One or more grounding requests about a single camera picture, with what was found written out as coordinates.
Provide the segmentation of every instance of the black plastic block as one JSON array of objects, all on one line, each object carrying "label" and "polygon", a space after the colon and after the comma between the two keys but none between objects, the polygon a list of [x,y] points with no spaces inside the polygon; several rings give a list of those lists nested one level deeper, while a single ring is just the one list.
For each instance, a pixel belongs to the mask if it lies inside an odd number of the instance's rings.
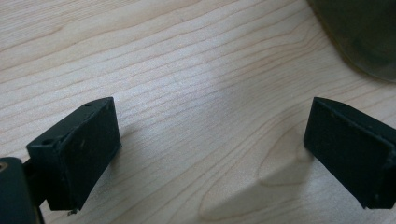
[{"label": "black plastic block", "polygon": [[80,210],[120,147],[112,97],[81,106],[32,141],[27,149],[45,176],[50,209]]},{"label": "black plastic block", "polygon": [[391,208],[394,205],[394,129],[349,105],[316,97],[304,144],[361,206]]}]

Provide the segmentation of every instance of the black plastic part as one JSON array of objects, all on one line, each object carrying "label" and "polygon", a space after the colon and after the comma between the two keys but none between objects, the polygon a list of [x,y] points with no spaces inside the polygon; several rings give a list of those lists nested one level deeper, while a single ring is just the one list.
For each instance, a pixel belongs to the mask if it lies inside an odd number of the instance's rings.
[{"label": "black plastic part", "polygon": [[81,106],[27,145],[50,209],[80,210],[120,147],[112,97]]},{"label": "black plastic part", "polygon": [[316,97],[304,144],[364,208],[395,204],[396,130],[349,105]]},{"label": "black plastic part", "polygon": [[0,223],[44,223],[30,194],[22,163],[16,158],[0,159]]},{"label": "black plastic part", "polygon": [[32,160],[29,160],[23,164],[23,170],[29,190],[32,192],[33,202],[36,206],[39,206],[46,200],[47,197],[47,180],[33,166]]}]

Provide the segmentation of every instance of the table surface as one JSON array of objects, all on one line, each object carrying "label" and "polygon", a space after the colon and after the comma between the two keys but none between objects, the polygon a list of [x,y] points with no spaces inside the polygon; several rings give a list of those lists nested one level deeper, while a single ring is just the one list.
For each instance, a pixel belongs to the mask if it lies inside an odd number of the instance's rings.
[{"label": "table surface", "polygon": [[113,96],[123,148],[47,223],[394,223],[307,153],[314,96],[396,127],[392,83],[349,66],[305,0],[2,1],[0,156]]}]

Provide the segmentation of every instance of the wood grain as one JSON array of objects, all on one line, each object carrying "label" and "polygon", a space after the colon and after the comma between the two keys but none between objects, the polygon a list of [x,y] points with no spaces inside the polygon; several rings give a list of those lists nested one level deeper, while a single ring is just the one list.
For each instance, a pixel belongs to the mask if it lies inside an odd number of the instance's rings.
[{"label": "wood grain", "polygon": [[394,84],[347,65],[304,0],[2,1],[0,156],[114,96],[123,148],[47,223],[394,223],[304,149],[314,96],[396,127]]}]

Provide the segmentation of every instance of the blurry object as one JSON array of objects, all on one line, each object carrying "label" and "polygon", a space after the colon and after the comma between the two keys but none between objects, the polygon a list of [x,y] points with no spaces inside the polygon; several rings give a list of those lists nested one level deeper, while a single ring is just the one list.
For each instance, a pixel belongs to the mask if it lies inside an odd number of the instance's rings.
[{"label": "blurry object", "polygon": [[369,75],[396,81],[396,0],[308,0],[343,54]]}]

